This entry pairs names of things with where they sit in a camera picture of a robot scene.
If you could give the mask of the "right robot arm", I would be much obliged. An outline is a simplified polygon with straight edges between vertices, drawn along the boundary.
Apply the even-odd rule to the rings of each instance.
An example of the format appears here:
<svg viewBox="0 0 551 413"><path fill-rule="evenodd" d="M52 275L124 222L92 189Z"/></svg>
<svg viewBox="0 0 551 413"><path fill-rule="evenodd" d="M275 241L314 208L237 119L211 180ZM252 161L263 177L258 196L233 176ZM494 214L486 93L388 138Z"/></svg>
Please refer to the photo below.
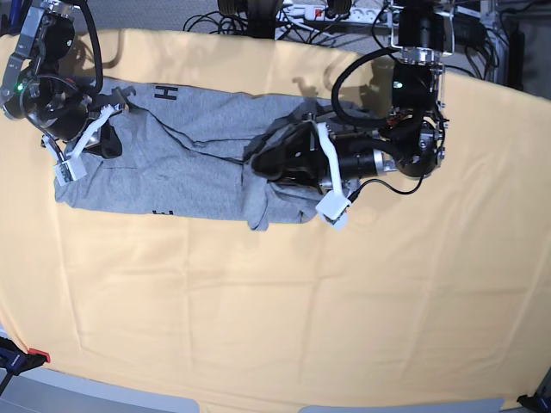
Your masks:
<svg viewBox="0 0 551 413"><path fill-rule="evenodd" d="M94 75L91 79L64 75L61 61L76 40L74 12L84 17L90 37ZM9 56L1 85L1 108L12 120L27 120L40 131L41 146L63 163L61 144L106 159L117 158L122 144L115 129L93 123L112 108L120 114L126 102L114 92L104 95L101 47L90 6L85 1L14 1L3 19L3 34L18 41Z"/></svg>

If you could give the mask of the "black robot base post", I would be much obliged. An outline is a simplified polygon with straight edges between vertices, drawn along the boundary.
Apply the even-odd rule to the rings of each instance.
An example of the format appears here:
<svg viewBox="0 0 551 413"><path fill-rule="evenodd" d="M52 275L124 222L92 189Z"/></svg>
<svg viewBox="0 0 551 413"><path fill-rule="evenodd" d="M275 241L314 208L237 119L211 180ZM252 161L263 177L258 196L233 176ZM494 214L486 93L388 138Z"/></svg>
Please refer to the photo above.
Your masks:
<svg viewBox="0 0 551 413"><path fill-rule="evenodd" d="M275 38L277 15L282 0L247 0L245 2L246 35L255 39Z"/></svg>

